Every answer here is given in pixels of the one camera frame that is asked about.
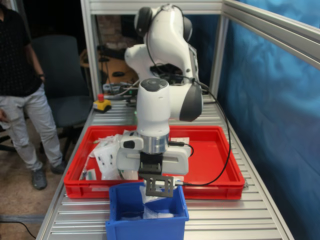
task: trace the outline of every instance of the red plastic crate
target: red plastic crate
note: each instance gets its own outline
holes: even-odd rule
[[[124,130],[135,130],[136,126],[91,126],[87,129],[72,163],[64,177],[64,186],[69,198],[108,198],[109,187],[141,180],[79,180],[87,156],[94,149],[94,141]],[[189,157],[189,173],[184,181],[203,184],[212,181],[221,172],[227,159],[229,143],[219,126],[170,126],[170,138],[189,137],[194,148]],[[95,158],[90,158],[87,169],[95,169],[97,179],[101,173]],[[222,176],[207,186],[184,186],[186,199],[233,199],[241,198],[245,184],[233,154]]]

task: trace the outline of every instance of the person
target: person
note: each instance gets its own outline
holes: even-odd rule
[[[51,171],[63,174],[66,168],[44,83],[45,75],[23,19],[0,2],[0,125],[31,170],[37,190],[47,186],[47,179],[29,140],[24,111],[40,135]]]

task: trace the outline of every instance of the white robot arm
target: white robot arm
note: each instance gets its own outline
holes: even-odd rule
[[[196,52],[187,43],[192,33],[191,22],[171,4],[159,8],[143,7],[135,17],[135,28],[144,44],[125,52],[126,63],[140,80],[137,94],[137,130],[123,136],[117,154],[120,170],[135,170],[146,180],[149,196],[171,197],[173,177],[189,171],[191,149],[169,144],[169,119],[191,122],[202,112],[202,90],[198,79]],[[175,86],[151,67],[172,64],[181,69],[182,85]],[[156,191],[159,182],[164,191]]]

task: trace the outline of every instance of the black chair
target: black chair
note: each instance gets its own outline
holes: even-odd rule
[[[48,35],[32,41],[32,47],[47,77],[44,89],[59,138],[67,138],[62,154],[76,142],[93,105],[80,68],[77,40],[73,36]]]
[[[4,132],[5,130],[0,126],[0,133]],[[16,153],[16,149],[13,146],[7,146],[7,145],[3,145],[2,143],[9,140],[10,137],[9,136],[1,136],[0,137],[0,151],[7,151],[7,152],[12,152],[12,153]]]

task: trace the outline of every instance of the blue curtain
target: blue curtain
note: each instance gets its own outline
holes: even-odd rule
[[[241,2],[320,27],[319,0]],[[209,84],[218,17],[189,18]],[[319,240],[320,71],[231,22],[218,99],[295,239]]]

